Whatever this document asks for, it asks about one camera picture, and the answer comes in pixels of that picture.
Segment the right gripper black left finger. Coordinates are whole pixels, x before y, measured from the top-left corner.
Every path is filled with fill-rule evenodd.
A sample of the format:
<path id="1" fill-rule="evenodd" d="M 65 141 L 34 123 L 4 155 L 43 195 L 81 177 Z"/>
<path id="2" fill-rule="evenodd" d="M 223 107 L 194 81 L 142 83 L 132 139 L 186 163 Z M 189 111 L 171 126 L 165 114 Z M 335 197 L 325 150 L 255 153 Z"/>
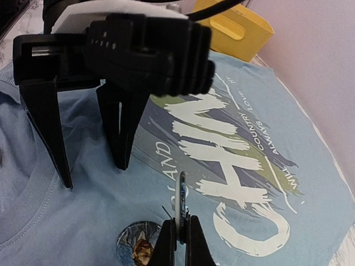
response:
<path id="1" fill-rule="evenodd" d="M 176 251 L 176 224 L 174 219 L 165 220 L 148 266 L 174 266 Z"/>

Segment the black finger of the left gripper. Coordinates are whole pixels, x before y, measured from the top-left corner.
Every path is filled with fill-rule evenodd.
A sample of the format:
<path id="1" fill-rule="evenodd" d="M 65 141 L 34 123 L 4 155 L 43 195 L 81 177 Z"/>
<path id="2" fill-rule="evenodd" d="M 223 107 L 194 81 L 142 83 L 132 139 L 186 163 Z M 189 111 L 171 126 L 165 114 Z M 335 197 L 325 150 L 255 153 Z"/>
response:
<path id="1" fill-rule="evenodd" d="M 96 90 L 103 129 L 115 166 L 129 166 L 134 136 L 150 94 L 105 83 Z"/>
<path id="2" fill-rule="evenodd" d="M 26 82 L 19 86 L 21 103 L 44 143 L 66 188 L 73 188 L 63 140 L 55 82 Z"/>

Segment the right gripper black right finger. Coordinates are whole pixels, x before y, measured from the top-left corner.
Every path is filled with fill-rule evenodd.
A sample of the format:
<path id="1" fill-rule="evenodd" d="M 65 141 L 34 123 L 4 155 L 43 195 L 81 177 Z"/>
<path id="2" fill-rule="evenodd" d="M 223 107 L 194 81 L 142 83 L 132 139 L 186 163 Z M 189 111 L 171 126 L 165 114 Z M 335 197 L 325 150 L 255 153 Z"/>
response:
<path id="1" fill-rule="evenodd" d="M 186 220 L 186 252 L 187 266 L 215 266 L 207 245 L 200 221 L 197 216 L 187 215 Z"/>

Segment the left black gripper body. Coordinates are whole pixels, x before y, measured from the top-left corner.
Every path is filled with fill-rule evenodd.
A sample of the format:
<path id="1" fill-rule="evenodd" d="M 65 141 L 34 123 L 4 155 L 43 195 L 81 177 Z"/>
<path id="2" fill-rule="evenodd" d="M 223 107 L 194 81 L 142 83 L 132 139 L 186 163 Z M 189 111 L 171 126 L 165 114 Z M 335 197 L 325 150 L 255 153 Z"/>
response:
<path id="1" fill-rule="evenodd" d="M 13 41 L 13 72 L 20 88 L 47 84 L 55 90 L 99 88 L 107 81 L 84 61 L 85 34 L 28 34 Z"/>

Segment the dark round brooch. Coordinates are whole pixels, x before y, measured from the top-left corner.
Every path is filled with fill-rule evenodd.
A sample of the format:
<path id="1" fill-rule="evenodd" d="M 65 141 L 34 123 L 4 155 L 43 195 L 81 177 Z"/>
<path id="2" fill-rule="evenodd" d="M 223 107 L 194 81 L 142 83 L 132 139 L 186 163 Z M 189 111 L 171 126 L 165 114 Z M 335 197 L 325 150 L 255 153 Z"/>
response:
<path id="1" fill-rule="evenodd" d="M 189 209 L 186 206 L 186 195 L 186 173 L 182 171 L 179 178 L 176 179 L 174 200 L 176 239 L 180 244 L 186 243 L 187 221 L 190 216 Z"/>

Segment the light blue printed t-shirt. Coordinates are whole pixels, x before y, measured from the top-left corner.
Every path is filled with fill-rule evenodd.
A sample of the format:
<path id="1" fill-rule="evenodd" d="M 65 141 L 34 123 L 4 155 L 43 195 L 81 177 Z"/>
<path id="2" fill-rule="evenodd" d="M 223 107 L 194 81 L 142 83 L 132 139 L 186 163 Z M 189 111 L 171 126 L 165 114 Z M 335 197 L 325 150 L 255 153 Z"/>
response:
<path id="1" fill-rule="evenodd" d="M 1 264 L 119 265 L 130 224 L 173 215 L 175 181 L 217 265 L 353 265 L 354 199 L 313 123 L 271 69 L 212 53 L 207 95 L 152 96 L 127 170 L 95 90 L 58 95 L 66 189 L 1 70 Z"/>

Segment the portrait brooch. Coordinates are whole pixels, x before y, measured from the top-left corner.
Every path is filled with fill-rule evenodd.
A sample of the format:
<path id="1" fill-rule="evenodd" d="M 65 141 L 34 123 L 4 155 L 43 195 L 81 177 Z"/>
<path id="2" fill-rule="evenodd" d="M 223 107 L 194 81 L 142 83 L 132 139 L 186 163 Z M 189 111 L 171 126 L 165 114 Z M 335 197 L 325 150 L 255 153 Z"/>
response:
<path id="1" fill-rule="evenodd" d="M 148 265 L 160 231 L 159 224 L 149 221 L 135 222 L 127 226 L 116 242 L 119 265 Z"/>

